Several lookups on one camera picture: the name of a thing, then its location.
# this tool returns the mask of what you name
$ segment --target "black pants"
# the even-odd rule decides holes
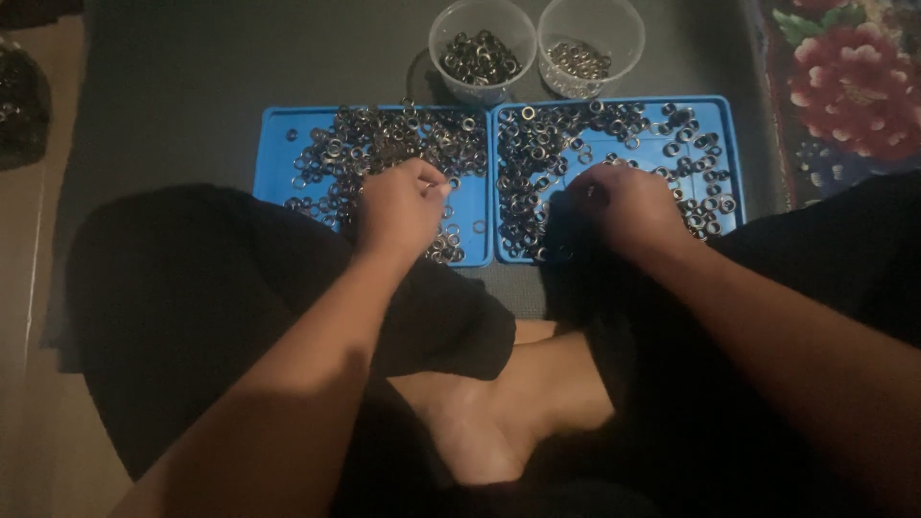
[[[919,205],[921,175],[874,179],[712,244],[919,344]],[[90,393],[132,478],[330,286],[350,253],[345,240],[309,218],[211,186],[125,198],[85,222],[67,265],[67,310]],[[579,445],[589,448],[584,455],[560,462],[538,452],[533,464],[551,468],[529,468],[526,482],[613,480],[667,512],[808,509],[825,478],[816,477],[799,436],[667,292],[608,255],[590,257],[548,269],[578,291],[548,304],[588,327],[618,415],[589,446]],[[513,336],[512,315],[481,285],[418,262],[381,331],[339,509],[405,508],[437,488],[418,424],[384,377],[444,371],[492,379]],[[373,509],[359,500],[375,502]]]

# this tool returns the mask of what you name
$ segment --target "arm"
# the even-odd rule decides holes
[[[435,234],[449,189],[444,181],[415,159],[365,182],[367,224],[352,264],[169,447],[111,516],[328,511],[384,312]]]
[[[921,512],[921,351],[695,240],[658,176],[590,170],[575,189],[588,182],[609,197],[588,206],[612,247],[682,300],[774,408],[890,510]]]

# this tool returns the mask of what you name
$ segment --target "plastic tray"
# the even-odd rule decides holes
[[[729,110],[729,102],[720,96],[678,96],[678,97],[644,97],[644,98],[619,98],[619,99],[602,99],[608,102],[643,102],[646,104],[644,115],[651,122],[663,122],[668,119],[661,114],[663,104],[668,102],[674,103],[678,109],[693,108],[695,117],[700,123],[700,133],[715,132],[719,135],[719,146],[723,148],[723,154],[719,157],[718,170],[728,170],[730,179],[726,182],[719,182],[723,193],[732,193],[737,201],[737,208],[734,212],[724,215],[717,212],[717,221],[723,227],[723,233],[729,233],[745,223],[745,197],[742,192],[741,169],[739,166],[739,151],[736,145],[735,129],[732,125],[732,114]],[[495,131],[499,131],[498,114],[504,109],[518,109],[525,106],[546,107],[546,106],[563,106],[568,104],[585,104],[587,100],[555,100],[546,102],[531,103],[509,103],[500,104],[490,112],[490,119]],[[497,136],[490,134],[493,141],[490,143],[490,171],[494,177],[498,177],[499,156],[496,152]],[[627,149],[623,143],[618,142],[616,138],[603,132],[592,131],[587,129],[581,134],[582,140],[586,144],[591,144],[593,161],[589,165],[583,165],[578,162],[578,153],[567,149],[563,156],[568,159],[569,173],[566,174],[559,183],[551,186],[541,194],[542,200],[549,201],[556,191],[561,191],[569,185],[573,178],[578,176],[582,171],[588,169],[593,164],[601,163],[608,153],[616,153],[622,159],[634,159],[639,163],[639,168],[652,171],[658,166],[665,166],[674,170],[677,167],[678,158],[690,156],[694,160],[700,159],[705,152],[691,145],[691,143],[682,144],[682,152],[673,158],[668,158],[662,152],[665,145],[675,140],[675,134],[672,135],[653,135],[645,131],[639,135],[640,146],[635,150]],[[531,181],[541,176],[540,173],[531,175]],[[706,197],[706,182],[701,173],[694,173],[691,176],[681,178],[681,188],[684,190],[684,199],[695,198],[698,201]],[[508,251],[502,247],[502,237],[498,233],[498,227],[502,221],[499,217],[499,193],[493,190],[494,222],[496,229],[495,250],[496,256],[503,263],[510,264],[533,264],[534,261],[525,257],[511,257]]]
[[[380,106],[382,110],[400,110],[402,106]],[[418,106],[427,110],[456,110],[461,112],[476,112],[477,110],[452,106]],[[285,200],[296,196],[299,198],[309,196],[314,200],[327,195],[332,176],[327,176],[323,182],[309,183],[303,189],[295,189],[292,179],[298,175],[294,167],[294,160],[300,155],[304,147],[313,141],[310,130],[315,127],[328,128],[332,125],[335,107],[321,108],[269,108],[262,113],[262,133],[259,141],[259,153],[256,159],[256,177],[252,194],[263,201],[283,205]],[[493,126],[492,117],[486,114],[486,134],[489,135],[487,151],[493,154]],[[288,141],[287,132],[297,130],[297,138]],[[442,221],[447,227],[456,223],[460,227],[460,247],[464,250],[465,258],[451,266],[485,266],[493,260],[493,222],[492,191],[495,184],[495,166],[490,160],[489,172],[483,178],[464,176],[461,178],[460,188],[448,195],[446,201],[453,209],[453,215]],[[485,223],[485,233],[478,234],[473,231],[473,223],[481,220]],[[333,227],[338,230],[338,223]]]

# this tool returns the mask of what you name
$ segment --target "black bag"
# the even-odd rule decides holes
[[[39,66],[26,51],[0,36],[0,171],[44,156],[50,94]]]

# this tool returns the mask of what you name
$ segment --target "red flower pattern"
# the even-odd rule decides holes
[[[850,0],[793,0],[794,6],[810,11],[827,11],[847,4],[850,4]]]
[[[917,75],[875,24],[832,27],[803,40],[794,55],[790,99],[810,134],[887,161],[921,149]]]

